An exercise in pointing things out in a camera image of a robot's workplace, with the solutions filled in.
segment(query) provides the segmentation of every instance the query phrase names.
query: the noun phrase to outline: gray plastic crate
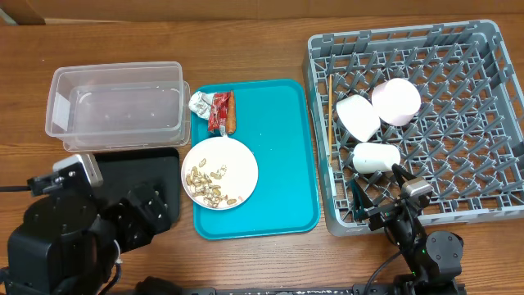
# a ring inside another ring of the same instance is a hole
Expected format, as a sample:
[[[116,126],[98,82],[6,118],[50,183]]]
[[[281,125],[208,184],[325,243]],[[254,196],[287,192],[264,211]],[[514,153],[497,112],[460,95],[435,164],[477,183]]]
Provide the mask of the gray plastic crate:
[[[354,93],[369,98],[375,85],[395,77],[417,85],[419,113],[404,127],[382,122],[369,142],[397,146],[404,168],[433,185],[436,195],[420,216],[423,225],[524,215],[522,91],[493,21],[318,34],[308,41],[304,71],[332,234],[370,233],[367,224],[352,219],[351,179],[375,204],[390,202],[400,191],[390,173],[355,171],[351,154],[357,141],[337,119],[335,107],[333,145],[328,146],[329,75],[333,104]]]

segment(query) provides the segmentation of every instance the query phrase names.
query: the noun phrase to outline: wooden stick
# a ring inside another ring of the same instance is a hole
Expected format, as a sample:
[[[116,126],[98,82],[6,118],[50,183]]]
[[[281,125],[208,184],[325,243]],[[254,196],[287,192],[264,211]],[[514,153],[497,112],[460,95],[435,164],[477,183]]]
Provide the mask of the wooden stick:
[[[332,89],[332,86],[333,86],[333,81],[332,81],[332,76],[329,75],[329,115],[327,117],[327,124],[329,125],[329,129],[327,130],[327,136],[329,138],[329,165],[331,165],[331,154],[332,154],[332,145],[333,145],[333,142],[332,142],[332,133],[333,133],[333,126],[332,126],[332,122],[333,122],[333,119],[332,119],[332,116],[333,116],[333,100],[332,100],[332,92],[333,92],[333,89]]]

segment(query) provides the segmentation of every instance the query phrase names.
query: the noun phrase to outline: wood grain surface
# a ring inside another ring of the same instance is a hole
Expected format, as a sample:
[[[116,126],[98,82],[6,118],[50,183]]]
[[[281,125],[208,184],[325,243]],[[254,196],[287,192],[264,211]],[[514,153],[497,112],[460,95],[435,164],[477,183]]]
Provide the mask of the wood grain surface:
[[[193,90],[204,84],[257,79],[291,78],[303,83],[301,66],[307,39],[313,34],[484,18],[403,16],[3,27],[0,185],[24,184],[29,177],[46,174],[54,162],[69,155],[61,141],[44,132],[47,95],[58,67],[178,61]],[[524,82],[524,16],[490,18],[502,30],[513,66]],[[179,149],[182,159],[189,147]],[[7,239],[33,199],[28,193],[4,193],[0,198],[0,266],[6,266]],[[209,242],[193,228],[191,200],[184,193],[181,199],[180,219],[169,232],[156,236],[151,245],[123,255],[124,273],[117,289],[132,288],[148,275],[184,287],[351,286],[365,283],[396,252],[382,234],[334,237],[326,230],[323,217],[307,234]],[[447,229],[463,237],[463,274],[458,281],[467,284],[468,293],[522,294],[522,228],[524,220],[428,230]],[[399,259],[377,279],[389,282],[407,271]]]

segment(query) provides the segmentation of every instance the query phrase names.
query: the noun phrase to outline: white plate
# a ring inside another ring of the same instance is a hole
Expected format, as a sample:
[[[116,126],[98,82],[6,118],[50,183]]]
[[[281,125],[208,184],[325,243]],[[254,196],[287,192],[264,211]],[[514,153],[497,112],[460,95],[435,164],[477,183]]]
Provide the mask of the white plate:
[[[198,164],[204,158],[206,164],[201,168]],[[203,202],[203,197],[192,196],[192,191],[186,182],[186,175],[191,172],[194,166],[200,172],[209,175],[211,172],[220,169],[222,165],[226,165],[227,171],[222,179],[211,178],[213,184],[220,185],[222,194],[227,194],[228,199],[236,198],[237,202],[227,205],[225,201],[222,201],[219,207],[212,208]],[[253,193],[259,178],[259,167],[256,164],[255,156],[243,143],[233,138],[214,137],[198,143],[189,151],[183,160],[180,175],[182,176],[183,189],[194,202],[212,210],[226,210],[242,204]]]

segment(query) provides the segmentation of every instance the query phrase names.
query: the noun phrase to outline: teal tray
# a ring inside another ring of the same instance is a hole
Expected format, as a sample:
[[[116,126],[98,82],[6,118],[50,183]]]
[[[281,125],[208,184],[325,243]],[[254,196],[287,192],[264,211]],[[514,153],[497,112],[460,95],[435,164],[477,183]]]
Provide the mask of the teal tray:
[[[320,218],[304,90],[291,79],[215,84],[205,93],[234,90],[237,131],[231,138],[255,155],[259,180],[240,206],[214,211],[193,205],[196,231],[209,240],[312,230]],[[191,115],[192,146],[209,137],[207,120]]]

